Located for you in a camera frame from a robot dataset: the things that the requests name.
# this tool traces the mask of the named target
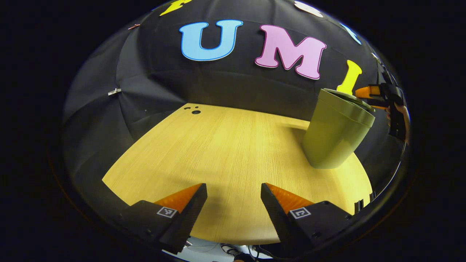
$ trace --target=blue letter u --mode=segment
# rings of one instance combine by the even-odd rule
[[[243,25],[239,20],[220,20],[216,23],[222,28],[220,45],[216,48],[205,49],[201,46],[202,29],[209,24],[206,22],[185,25],[179,29],[181,37],[181,52],[186,58],[195,61],[211,61],[229,55],[234,48],[236,28]]]

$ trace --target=yellow letter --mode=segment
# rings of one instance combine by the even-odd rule
[[[188,3],[188,2],[191,2],[191,0],[178,0],[178,1],[175,1],[173,3],[170,4],[170,6],[167,8],[167,10],[165,10],[165,12],[161,13],[160,16],[166,14],[166,13],[169,13],[171,11],[175,11],[177,9],[180,9],[182,8],[183,6],[181,4],[185,4],[185,3]]]
[[[363,71],[355,62],[351,60],[347,60],[346,62],[348,63],[348,72],[346,72],[343,83],[337,86],[336,90],[352,95],[356,79]]]

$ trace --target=pink letter m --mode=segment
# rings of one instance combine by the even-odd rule
[[[256,58],[256,64],[263,67],[277,67],[275,53],[278,51],[286,70],[302,57],[301,65],[296,67],[296,72],[311,79],[320,78],[319,63],[322,51],[327,47],[325,43],[316,38],[306,37],[295,46],[288,32],[281,27],[262,25],[260,29],[265,32],[264,50],[262,55]]]

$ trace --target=wooden table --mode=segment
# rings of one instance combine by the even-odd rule
[[[201,113],[192,114],[194,110]],[[355,202],[369,203],[372,193],[355,154],[336,169],[310,166],[301,148],[308,125],[289,117],[187,103],[128,149],[103,181],[128,205],[155,202],[206,183],[208,197],[192,236],[241,245],[276,243],[260,199],[261,183],[312,202],[331,201],[350,214]]]

